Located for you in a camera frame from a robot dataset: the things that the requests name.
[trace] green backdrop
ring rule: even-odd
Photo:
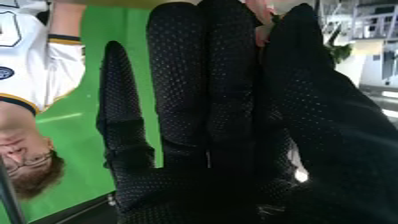
[[[91,7],[83,19],[83,43],[87,73],[80,88],[37,116],[39,128],[53,138],[57,151],[68,162],[60,184],[30,202],[21,203],[28,221],[37,220],[114,190],[108,171],[103,168],[103,142],[96,132],[99,66],[105,44],[117,40],[130,53],[142,113],[147,126],[147,141],[160,148],[155,98],[149,76],[146,23],[149,11]],[[4,208],[0,223],[9,224]]]

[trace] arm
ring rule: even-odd
[[[78,87],[85,73],[80,24],[85,6],[55,1],[48,35],[50,106]]]
[[[85,5],[55,2],[50,35],[80,37]]]

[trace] black glove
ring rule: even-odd
[[[398,132],[334,71],[313,8],[300,5],[270,34],[259,86],[270,89],[309,181],[286,223],[398,223]]]

